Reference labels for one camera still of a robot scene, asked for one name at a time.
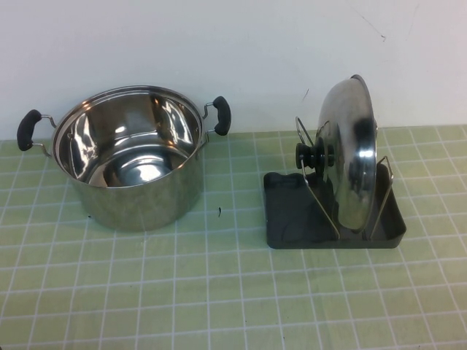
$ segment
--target pot rim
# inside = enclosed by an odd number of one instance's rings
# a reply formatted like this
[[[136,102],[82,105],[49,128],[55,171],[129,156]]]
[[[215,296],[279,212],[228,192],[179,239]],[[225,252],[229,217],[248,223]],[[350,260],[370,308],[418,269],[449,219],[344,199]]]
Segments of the pot rim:
[[[100,104],[101,102],[107,101],[111,98],[117,98],[120,96],[127,96],[130,94],[134,93],[142,93],[142,92],[156,92],[161,95],[165,95],[164,97],[170,98],[172,100],[175,100],[176,102],[181,103],[183,106],[189,108],[189,110],[193,113],[193,115],[196,118],[196,121],[198,123],[198,129],[199,129],[199,137],[198,137],[198,142],[196,143],[195,149],[190,153],[190,155],[181,163],[179,166],[177,166],[174,170],[170,171],[169,173],[158,177],[157,179],[150,180],[148,182],[144,182],[142,184],[133,184],[133,185],[128,185],[128,186],[108,186],[108,187],[102,187],[102,186],[96,186],[94,184],[90,184],[88,182],[83,182],[80,181],[76,178],[74,178],[66,169],[63,167],[62,162],[60,161],[58,157],[58,144],[59,140],[61,140],[64,137],[64,131],[66,130],[66,127],[72,124],[76,118],[80,115],[79,112],[81,111],[86,111],[90,109],[92,106],[95,106],[97,104]],[[97,93],[91,97],[86,98],[84,101],[79,102],[76,104],[73,108],[71,108],[65,115],[64,117],[61,118],[61,120],[57,123],[57,127],[54,129],[53,134],[52,134],[52,155],[57,163],[58,167],[64,172],[73,182],[76,182],[81,185],[87,185],[90,187],[95,187],[95,188],[100,188],[100,189],[112,189],[112,190],[124,190],[127,188],[131,187],[138,187],[138,186],[145,186],[146,184],[150,184],[153,182],[156,182],[160,179],[163,179],[165,177],[170,176],[173,174],[175,171],[181,171],[183,166],[192,158],[195,157],[200,150],[200,148],[206,143],[204,140],[204,123],[203,123],[203,118],[199,114],[198,109],[196,108],[196,105],[186,96],[182,95],[181,93],[178,93],[177,91],[168,89],[166,87],[160,87],[160,86],[155,86],[155,85],[126,85],[122,87],[116,87],[113,89],[105,90],[100,93]]]

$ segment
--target white wall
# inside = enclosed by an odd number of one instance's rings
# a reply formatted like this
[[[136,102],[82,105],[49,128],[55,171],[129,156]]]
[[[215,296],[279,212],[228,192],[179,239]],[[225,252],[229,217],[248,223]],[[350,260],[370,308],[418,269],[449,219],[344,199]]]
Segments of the white wall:
[[[2,1],[0,139],[29,109],[59,120],[133,84],[200,108],[224,95],[234,131],[291,130],[296,115],[314,128],[355,73],[380,126],[465,123],[466,33],[466,0]]]

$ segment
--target drip tray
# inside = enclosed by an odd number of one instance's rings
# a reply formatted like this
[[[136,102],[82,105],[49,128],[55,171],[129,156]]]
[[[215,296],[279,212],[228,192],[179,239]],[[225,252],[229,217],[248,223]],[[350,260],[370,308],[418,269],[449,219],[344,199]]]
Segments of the drip tray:
[[[332,190],[315,173],[307,176],[309,186],[328,213],[333,207]],[[302,174],[267,173],[263,178],[266,196],[267,243],[274,249],[384,249],[396,248],[406,226],[390,189],[381,217],[373,231],[390,173],[377,164],[375,199],[367,227],[354,233],[345,227],[333,229],[318,202],[306,188]]]

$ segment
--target dark mark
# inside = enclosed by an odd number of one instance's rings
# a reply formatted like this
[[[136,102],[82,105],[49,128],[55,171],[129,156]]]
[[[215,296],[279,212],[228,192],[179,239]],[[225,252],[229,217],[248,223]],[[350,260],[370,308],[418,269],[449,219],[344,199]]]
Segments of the dark mark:
[[[308,95],[308,92],[309,92],[309,89],[306,89],[306,93],[305,93],[305,96],[301,99],[301,101],[303,102],[304,99],[306,98],[306,95]]]
[[[382,35],[382,33],[376,29],[375,26],[373,26],[373,24],[371,24],[371,22],[369,20],[367,20],[361,13],[359,13],[359,11],[356,10],[356,8],[354,8],[350,3],[349,3],[349,0],[346,1],[347,2],[347,5],[350,6],[351,9],[354,10],[354,12],[359,15],[365,22],[367,22],[373,29],[374,31],[376,31],[381,37],[382,37],[382,42],[385,42],[386,41],[386,36]]]

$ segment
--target stainless steel lid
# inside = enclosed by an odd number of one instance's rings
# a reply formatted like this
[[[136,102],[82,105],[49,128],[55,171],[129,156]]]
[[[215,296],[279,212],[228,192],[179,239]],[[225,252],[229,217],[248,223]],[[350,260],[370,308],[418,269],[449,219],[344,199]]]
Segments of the stainless steel lid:
[[[316,140],[323,140],[325,150],[324,180],[332,183],[339,206],[334,219],[351,230],[362,230],[371,211],[377,172],[377,124],[362,77],[354,75],[331,89],[318,125]]]

